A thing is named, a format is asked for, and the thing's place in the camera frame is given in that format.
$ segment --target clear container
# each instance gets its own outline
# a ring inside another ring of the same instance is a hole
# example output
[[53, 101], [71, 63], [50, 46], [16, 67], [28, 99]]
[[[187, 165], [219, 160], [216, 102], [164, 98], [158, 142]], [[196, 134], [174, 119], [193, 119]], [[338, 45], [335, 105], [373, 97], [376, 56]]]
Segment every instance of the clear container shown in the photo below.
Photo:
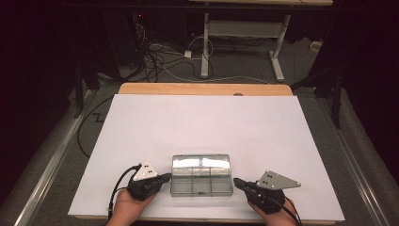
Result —
[[228, 154], [183, 154], [172, 158], [170, 194], [173, 197], [232, 195]]

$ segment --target cable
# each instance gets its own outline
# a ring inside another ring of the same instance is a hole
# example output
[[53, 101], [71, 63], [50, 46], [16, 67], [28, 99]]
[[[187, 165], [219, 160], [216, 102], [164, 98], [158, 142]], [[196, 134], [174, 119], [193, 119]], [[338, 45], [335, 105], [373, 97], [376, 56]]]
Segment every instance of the cable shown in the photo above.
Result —
[[279, 207], [281, 207], [285, 212], [287, 212], [287, 214], [288, 214], [291, 218], [293, 218], [293, 220], [295, 221], [296, 225], [302, 226], [302, 222], [300, 221], [300, 218], [299, 218], [299, 219], [296, 218], [296, 216], [295, 216], [287, 207], [285, 207], [284, 205], [280, 204], [279, 202], [277, 202], [275, 199], [273, 199], [273, 198], [271, 198], [271, 197], [268, 197], [268, 196], [263, 196], [263, 197], [264, 197], [264, 198], [267, 198], [268, 200], [270, 200], [270, 201], [273, 202], [274, 204], [276, 204], [276, 205], [278, 205]]
[[102, 104], [104, 104], [105, 102], [112, 100], [112, 98], [114, 98], [114, 96], [110, 96], [108, 98], [106, 98], [105, 100], [101, 101], [99, 104], [97, 104], [90, 112], [88, 112], [88, 114], [83, 118], [82, 123], [80, 123], [79, 127], [77, 128], [77, 132], [76, 132], [76, 139], [77, 139], [77, 145], [79, 146], [80, 151], [82, 152], [82, 154], [84, 154], [87, 158], [90, 158], [90, 155], [88, 153], [85, 152], [85, 150], [82, 147], [82, 144], [80, 143], [80, 131], [83, 127], [83, 124], [85, 124], [85, 121], [88, 119], [88, 117]]
[[130, 168], [127, 169], [127, 170], [121, 175], [121, 177], [118, 179], [117, 183], [115, 184], [114, 190], [112, 191], [111, 200], [109, 201], [109, 204], [108, 204], [108, 220], [110, 220], [111, 217], [112, 217], [112, 213], [113, 213], [113, 210], [114, 210], [114, 197], [115, 197], [115, 194], [117, 193], [117, 191], [121, 189], [121, 188], [118, 188], [118, 186], [120, 186], [121, 180], [122, 180], [123, 177], [124, 177], [128, 172], [130, 172], [131, 170], [135, 170], [135, 171], [136, 171], [135, 174], [133, 175], [133, 176], [135, 176], [136, 173], [137, 173], [137, 171], [138, 171], [140, 168], [141, 168], [141, 164], [139, 164], [139, 165], [137, 165], [137, 166], [130, 167]]

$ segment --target white tabletop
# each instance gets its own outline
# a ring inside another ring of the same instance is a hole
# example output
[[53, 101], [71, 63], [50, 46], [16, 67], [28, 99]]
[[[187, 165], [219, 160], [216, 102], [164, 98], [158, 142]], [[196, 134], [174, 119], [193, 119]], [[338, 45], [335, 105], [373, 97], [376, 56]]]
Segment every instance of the white tabletop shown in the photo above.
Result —
[[[170, 172], [172, 156], [183, 153], [227, 153], [232, 177], [245, 181], [273, 170], [302, 184], [284, 193], [304, 221], [344, 220], [295, 96], [116, 95], [69, 215], [105, 218], [113, 187], [125, 170], [150, 160], [158, 173]], [[261, 220], [237, 188], [230, 197], [172, 198], [170, 183], [141, 218]]]

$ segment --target wooden table edge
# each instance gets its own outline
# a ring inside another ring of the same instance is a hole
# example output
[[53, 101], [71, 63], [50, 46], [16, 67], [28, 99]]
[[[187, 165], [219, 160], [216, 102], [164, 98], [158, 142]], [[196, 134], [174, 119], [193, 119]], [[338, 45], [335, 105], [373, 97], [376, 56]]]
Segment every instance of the wooden table edge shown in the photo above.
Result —
[[124, 83], [119, 94], [293, 96], [287, 85]]

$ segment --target hand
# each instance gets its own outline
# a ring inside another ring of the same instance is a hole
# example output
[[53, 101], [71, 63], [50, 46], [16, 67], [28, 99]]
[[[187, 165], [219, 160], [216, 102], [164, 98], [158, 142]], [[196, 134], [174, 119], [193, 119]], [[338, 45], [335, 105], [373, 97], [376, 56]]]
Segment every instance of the hand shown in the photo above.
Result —
[[[291, 213], [293, 213], [295, 215], [295, 209], [294, 207], [291, 205], [290, 202], [288, 202], [288, 199], [285, 199], [285, 204], [284, 206], [291, 211]], [[279, 212], [275, 213], [275, 214], [270, 214], [267, 215], [263, 210], [261, 210], [258, 206], [256, 206], [255, 204], [248, 202], [248, 204], [250, 205], [250, 207], [252, 207], [252, 209], [259, 214], [263, 219], [264, 219], [264, 223], [267, 226], [296, 226], [295, 221], [293, 218], [291, 218], [290, 215], [287, 214], [287, 212], [285, 212], [285, 210], [281, 209]]]
[[126, 188], [122, 189], [117, 197], [114, 214], [107, 226], [129, 226], [141, 216], [144, 208], [153, 200], [156, 194], [141, 202], [132, 198]]

